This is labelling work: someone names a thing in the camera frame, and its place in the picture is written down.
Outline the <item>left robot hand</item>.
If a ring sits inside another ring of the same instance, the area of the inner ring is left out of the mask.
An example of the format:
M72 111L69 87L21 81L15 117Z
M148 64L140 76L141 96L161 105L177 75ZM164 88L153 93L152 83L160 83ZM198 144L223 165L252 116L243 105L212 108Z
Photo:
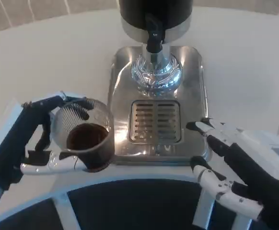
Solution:
M35 147L36 152L41 153L50 144L50 113L57 107L70 103L83 105L83 109L76 108L76 113L82 120L88 120L87 111L92 110L93 106L87 98L64 92L38 101L10 104L6 113L0 117L0 191L7 191L10 185L18 183L24 174L57 174L75 170L77 159L72 157L67 157L62 163L48 162L40 168L29 165L26 170L22 166L25 147L37 127L43 127L42 136Z

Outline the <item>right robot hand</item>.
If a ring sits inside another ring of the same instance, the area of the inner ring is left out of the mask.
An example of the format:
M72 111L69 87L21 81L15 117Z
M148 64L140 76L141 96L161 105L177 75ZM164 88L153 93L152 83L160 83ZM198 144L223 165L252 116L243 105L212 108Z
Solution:
M201 188L229 210L279 230L279 136L211 118L188 122L186 127L200 133L241 179L229 180L197 156L190 166Z

